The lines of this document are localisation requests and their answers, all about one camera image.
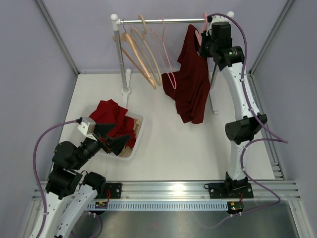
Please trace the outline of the beige t shirt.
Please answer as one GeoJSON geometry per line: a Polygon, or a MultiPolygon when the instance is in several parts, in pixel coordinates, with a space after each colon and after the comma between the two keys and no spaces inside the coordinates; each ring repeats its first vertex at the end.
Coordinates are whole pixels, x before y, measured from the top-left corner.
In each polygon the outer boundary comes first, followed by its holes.
{"type": "Polygon", "coordinates": [[[116,132],[116,136],[129,135],[129,140],[125,143],[119,157],[129,157],[136,143],[136,139],[141,130],[142,122],[140,119],[134,119],[131,117],[125,117],[122,125],[116,132]]]}

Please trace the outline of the dark maroon t shirt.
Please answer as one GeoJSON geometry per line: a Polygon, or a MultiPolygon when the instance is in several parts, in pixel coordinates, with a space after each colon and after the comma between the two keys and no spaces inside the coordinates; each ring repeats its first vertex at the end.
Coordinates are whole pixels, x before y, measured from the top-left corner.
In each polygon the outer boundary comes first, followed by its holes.
{"type": "Polygon", "coordinates": [[[187,28],[183,47],[178,57],[179,71],[163,73],[162,85],[167,96],[175,101],[177,113],[184,123],[200,124],[211,88],[206,58],[198,55],[197,28],[187,28]]]}

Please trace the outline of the thick pink plastic hanger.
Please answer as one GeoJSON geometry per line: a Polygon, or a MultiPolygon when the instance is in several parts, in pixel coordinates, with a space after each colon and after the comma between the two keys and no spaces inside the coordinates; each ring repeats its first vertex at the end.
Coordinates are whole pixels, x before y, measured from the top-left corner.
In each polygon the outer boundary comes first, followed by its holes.
{"type": "Polygon", "coordinates": [[[207,28],[208,28],[208,15],[206,12],[203,13],[203,19],[204,19],[204,26],[202,27],[202,29],[200,31],[196,30],[195,31],[195,37],[198,43],[198,46],[200,47],[202,44],[202,33],[204,33],[207,28]]]}

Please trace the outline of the beige wooden hanger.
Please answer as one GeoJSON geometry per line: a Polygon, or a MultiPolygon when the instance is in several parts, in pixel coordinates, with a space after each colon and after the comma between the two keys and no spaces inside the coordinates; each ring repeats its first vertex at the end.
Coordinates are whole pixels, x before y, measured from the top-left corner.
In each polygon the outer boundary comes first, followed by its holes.
{"type": "Polygon", "coordinates": [[[154,89],[162,85],[161,72],[154,54],[146,41],[147,27],[143,15],[139,14],[138,19],[143,25],[142,30],[131,26],[130,37],[137,52],[136,57],[141,65],[143,72],[146,75],[148,82],[154,89]]]}

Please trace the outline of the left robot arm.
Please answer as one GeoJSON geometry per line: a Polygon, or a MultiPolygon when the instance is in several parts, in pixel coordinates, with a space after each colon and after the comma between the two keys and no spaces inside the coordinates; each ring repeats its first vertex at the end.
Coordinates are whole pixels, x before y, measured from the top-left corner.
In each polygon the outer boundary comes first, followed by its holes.
{"type": "Polygon", "coordinates": [[[62,123],[78,124],[85,139],[79,146],[70,141],[59,143],[54,149],[53,169],[47,185],[37,185],[42,197],[42,214],[31,233],[32,238],[67,238],[87,206],[96,198],[120,199],[121,183],[107,182],[95,172],[86,175],[79,170],[100,150],[118,156],[130,135],[110,137],[114,123],[96,123],[91,118],[79,118],[62,123]]]}

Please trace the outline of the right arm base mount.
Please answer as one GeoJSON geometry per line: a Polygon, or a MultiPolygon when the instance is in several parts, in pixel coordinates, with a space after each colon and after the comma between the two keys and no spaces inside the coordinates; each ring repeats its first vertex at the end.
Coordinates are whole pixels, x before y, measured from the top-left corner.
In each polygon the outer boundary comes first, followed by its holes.
{"type": "Polygon", "coordinates": [[[204,184],[204,189],[208,190],[212,199],[254,198],[252,186],[248,182],[210,182],[204,184]]]}

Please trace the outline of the thin pink wire hanger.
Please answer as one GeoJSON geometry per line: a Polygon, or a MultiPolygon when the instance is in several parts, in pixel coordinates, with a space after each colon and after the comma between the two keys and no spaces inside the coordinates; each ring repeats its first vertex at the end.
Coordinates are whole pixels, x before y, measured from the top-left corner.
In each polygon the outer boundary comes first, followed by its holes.
{"type": "Polygon", "coordinates": [[[161,36],[158,33],[155,32],[154,28],[151,28],[150,31],[151,31],[152,35],[155,36],[161,42],[161,47],[163,49],[163,52],[165,54],[165,58],[166,59],[163,59],[163,56],[162,56],[161,51],[160,51],[160,49],[158,47],[158,44],[157,44],[157,40],[154,40],[155,46],[158,49],[158,55],[159,55],[159,57],[161,59],[163,67],[165,69],[165,73],[167,74],[167,76],[169,78],[169,81],[170,81],[170,84],[171,84],[172,88],[175,90],[177,88],[177,82],[176,82],[175,75],[173,73],[172,65],[171,65],[171,62],[170,62],[170,59],[169,59],[169,55],[168,55],[168,52],[166,50],[166,46],[165,46],[165,42],[164,42],[165,20],[164,20],[163,17],[161,17],[160,19],[161,19],[161,22],[162,22],[162,25],[163,25],[163,30],[162,30],[161,36]]]}

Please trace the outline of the bright red t shirt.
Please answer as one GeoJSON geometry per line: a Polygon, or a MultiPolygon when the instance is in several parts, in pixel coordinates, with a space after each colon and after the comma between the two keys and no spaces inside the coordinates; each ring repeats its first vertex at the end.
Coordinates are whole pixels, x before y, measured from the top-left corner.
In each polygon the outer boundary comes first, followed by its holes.
{"type": "Polygon", "coordinates": [[[122,125],[124,118],[127,117],[127,112],[126,108],[121,107],[112,99],[107,101],[101,100],[89,117],[96,123],[115,123],[115,128],[107,136],[117,137],[116,132],[122,125]]]}

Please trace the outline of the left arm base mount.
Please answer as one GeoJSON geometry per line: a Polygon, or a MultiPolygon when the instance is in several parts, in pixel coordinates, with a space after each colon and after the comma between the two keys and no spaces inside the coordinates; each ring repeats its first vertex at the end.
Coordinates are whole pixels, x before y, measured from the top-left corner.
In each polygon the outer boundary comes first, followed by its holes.
{"type": "Polygon", "coordinates": [[[97,189],[96,199],[120,199],[122,193],[122,183],[106,182],[97,189]]]}

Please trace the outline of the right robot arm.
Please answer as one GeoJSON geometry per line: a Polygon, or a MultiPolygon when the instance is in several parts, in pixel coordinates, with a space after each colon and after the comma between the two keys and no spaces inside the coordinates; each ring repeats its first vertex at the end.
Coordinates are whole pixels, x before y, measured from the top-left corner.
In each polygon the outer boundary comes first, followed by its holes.
{"type": "Polygon", "coordinates": [[[249,178],[245,174],[248,161],[247,147],[255,135],[267,122],[261,114],[246,79],[244,66],[245,51],[232,45],[231,24],[228,18],[209,17],[210,25],[201,34],[199,54],[212,58],[215,67],[211,81],[218,72],[224,76],[234,106],[235,121],[225,125],[225,133],[230,140],[230,164],[223,182],[205,184],[211,198],[253,198],[249,178]]]}

